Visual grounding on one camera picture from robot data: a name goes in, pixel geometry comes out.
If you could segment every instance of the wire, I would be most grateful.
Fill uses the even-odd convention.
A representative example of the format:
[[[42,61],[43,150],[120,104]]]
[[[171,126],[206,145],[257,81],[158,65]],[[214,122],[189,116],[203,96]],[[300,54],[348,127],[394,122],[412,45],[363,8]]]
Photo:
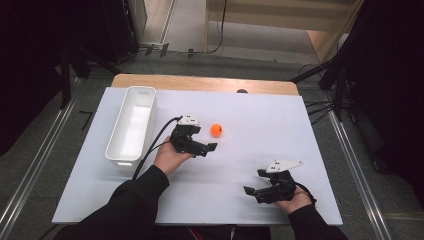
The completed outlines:
[[[305,107],[310,107],[310,106],[313,106],[313,105],[316,105],[316,104],[320,104],[320,103],[325,103],[325,104],[330,104],[330,103],[333,103],[333,101],[321,101],[321,102],[308,102],[308,101],[305,101],[304,103],[309,103],[309,104],[307,104],[307,105],[305,105]]]
[[[218,1],[215,1],[215,9],[216,10],[218,10]],[[219,29],[219,21],[218,21],[218,18],[219,18],[219,15],[218,15],[218,11],[215,11],[215,14],[216,14],[216,30],[218,31],[218,34],[221,36],[221,30]]]
[[[309,191],[309,189],[307,187],[305,187],[304,185],[298,183],[298,182],[294,182],[300,189],[302,189],[303,191],[305,191],[308,194],[308,197],[311,199],[312,205],[315,206],[315,203],[317,202],[317,200],[314,198],[314,196],[312,196],[312,193]]]
[[[309,63],[309,64],[305,64],[305,65],[303,65],[303,66],[299,69],[298,75],[300,76],[301,71],[302,71],[302,69],[303,69],[303,68],[305,68],[306,66],[311,66],[311,65],[316,65],[317,67],[320,67],[322,70],[325,70],[325,68],[323,68],[323,67],[321,66],[321,64]]]
[[[156,149],[157,147],[159,147],[159,146],[156,146],[156,147],[154,147],[155,146],[155,144],[156,144],[156,142],[158,141],[158,139],[159,139],[159,137],[162,135],[162,133],[163,133],[163,131],[165,131],[165,129],[168,127],[168,125],[169,124],[171,124],[173,121],[179,121],[181,118],[183,118],[183,116],[180,116],[180,117],[175,117],[175,118],[173,118],[173,119],[171,119],[171,120],[169,120],[163,127],[162,127],[162,129],[160,130],[160,132],[158,133],[158,135],[156,136],[156,138],[155,138],[155,140],[152,142],[152,144],[150,145],[150,147],[149,147],[149,150],[147,150],[147,152],[146,152],[146,155],[144,156],[144,158],[140,161],[140,163],[138,164],[138,166],[137,166],[137,169],[135,170],[135,172],[134,172],[134,175],[133,175],[133,178],[132,178],[132,180],[136,180],[137,179],[137,176],[138,176],[138,173],[140,172],[140,169],[141,169],[141,167],[143,167],[143,165],[144,165],[144,162],[146,161],[146,159],[147,159],[147,157],[149,156],[149,154],[154,150],[154,149]]]
[[[46,238],[55,228],[57,228],[59,224],[54,224],[52,227],[50,227],[38,240],[43,240]]]
[[[316,109],[316,110],[313,110],[313,111],[310,111],[310,112],[308,112],[308,116],[311,116],[311,115],[313,115],[313,114],[315,114],[315,113],[318,113],[318,112],[321,112],[322,110],[325,110],[325,109],[332,109],[334,106],[333,106],[333,104],[331,104],[331,105],[329,105],[329,106],[325,106],[325,107],[323,107],[323,108],[320,108],[320,109]]]
[[[328,109],[324,114],[322,114],[321,116],[319,116],[317,119],[315,119],[313,122],[311,122],[311,125],[316,124],[317,122],[319,122],[323,117],[325,117],[325,115],[327,115],[327,113],[329,113],[330,111],[332,111],[333,108]]]
[[[221,47],[221,45],[222,45],[222,41],[224,40],[224,22],[225,22],[225,13],[227,12],[227,2],[228,2],[228,0],[225,0],[225,2],[224,2],[224,10],[222,12],[221,39],[219,41],[219,44],[218,44],[218,46],[214,50],[209,51],[209,52],[206,52],[205,54],[213,54],[213,53],[215,53]]]
[[[149,152],[149,154],[150,154],[151,152],[153,152],[156,148],[158,148],[158,147],[160,147],[160,146],[162,146],[162,145],[164,145],[164,144],[170,143],[170,142],[172,142],[172,141],[174,141],[174,140],[169,140],[169,141],[166,141],[166,142],[163,142],[163,143],[161,143],[161,144],[157,145],[156,147],[152,148],[152,150]]]

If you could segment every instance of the white container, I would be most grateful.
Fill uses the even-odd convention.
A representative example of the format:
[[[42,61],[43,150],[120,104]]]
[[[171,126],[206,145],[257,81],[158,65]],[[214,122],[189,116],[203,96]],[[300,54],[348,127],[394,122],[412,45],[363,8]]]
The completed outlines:
[[[156,89],[129,87],[106,149],[106,157],[125,171],[135,171],[152,143]]]

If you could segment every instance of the human hand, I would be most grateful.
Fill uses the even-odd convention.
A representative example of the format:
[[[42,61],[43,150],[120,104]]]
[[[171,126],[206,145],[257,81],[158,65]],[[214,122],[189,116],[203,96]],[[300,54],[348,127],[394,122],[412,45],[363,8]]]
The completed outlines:
[[[166,137],[162,146],[159,147],[153,165],[169,176],[186,160],[193,157],[190,153],[179,153],[169,142],[170,136]]]
[[[283,209],[287,212],[287,214],[290,214],[294,211],[296,211],[299,208],[302,208],[307,205],[311,205],[312,201],[309,197],[309,194],[302,190],[300,187],[296,187],[296,190],[294,192],[294,197],[290,201],[277,201],[274,202],[275,205],[277,205],[279,208]]]

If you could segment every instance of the small orange ball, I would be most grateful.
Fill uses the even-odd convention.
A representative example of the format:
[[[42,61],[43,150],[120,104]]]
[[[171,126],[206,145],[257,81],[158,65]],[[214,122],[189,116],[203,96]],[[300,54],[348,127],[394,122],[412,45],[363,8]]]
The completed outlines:
[[[211,127],[211,134],[214,137],[221,136],[221,134],[222,134],[222,127],[221,127],[221,125],[219,125],[217,123],[215,123],[214,125],[212,125],[212,127]]]

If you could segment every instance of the white tabletop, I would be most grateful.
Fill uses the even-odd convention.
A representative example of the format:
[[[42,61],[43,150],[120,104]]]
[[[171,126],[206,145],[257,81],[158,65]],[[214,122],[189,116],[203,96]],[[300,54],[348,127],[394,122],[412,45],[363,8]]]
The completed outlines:
[[[87,134],[53,217],[54,223],[75,223],[106,204],[119,184],[131,178],[105,157],[126,89],[108,88]],[[153,136],[173,117],[191,113],[202,127],[194,140],[217,142],[214,152],[184,163],[170,176],[170,187],[159,200],[158,224],[289,224],[273,204],[258,204],[243,186],[269,187],[257,175],[274,159],[302,161],[293,178],[318,200],[317,210],[331,225],[341,225],[309,118],[299,96],[158,90]],[[220,138],[210,135],[214,123]],[[171,124],[159,142],[169,135]],[[153,162],[146,161],[142,172]]]

